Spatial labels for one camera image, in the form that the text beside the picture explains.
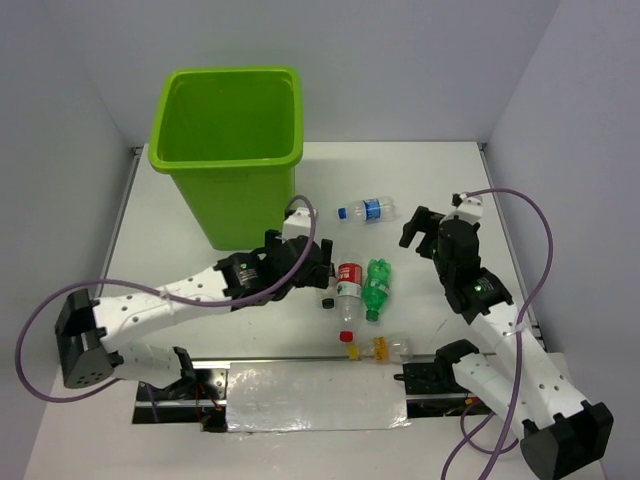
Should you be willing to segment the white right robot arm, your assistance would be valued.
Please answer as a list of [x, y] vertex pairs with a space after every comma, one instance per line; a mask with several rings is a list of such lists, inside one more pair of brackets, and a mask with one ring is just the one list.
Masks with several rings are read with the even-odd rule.
[[570, 383], [520, 320], [505, 285], [482, 266], [482, 211], [471, 199], [447, 215], [418, 207], [399, 241], [406, 248], [423, 234], [417, 253], [433, 261], [449, 306], [500, 363], [492, 366], [468, 340], [455, 341], [437, 350], [435, 380], [446, 391], [466, 389], [499, 417], [537, 478], [561, 479], [604, 456], [613, 415]]

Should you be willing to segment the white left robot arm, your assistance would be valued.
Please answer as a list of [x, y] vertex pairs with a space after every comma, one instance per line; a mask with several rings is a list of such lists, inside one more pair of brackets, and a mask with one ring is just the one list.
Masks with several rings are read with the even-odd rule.
[[324, 289], [332, 250], [329, 239], [282, 239], [270, 230], [264, 246], [234, 253], [153, 295], [93, 299], [85, 288], [71, 292], [55, 325], [65, 387], [82, 389], [113, 378], [144, 382], [175, 399], [189, 396], [197, 377], [188, 352], [151, 346], [142, 337], [208, 314], [280, 301], [293, 288]]

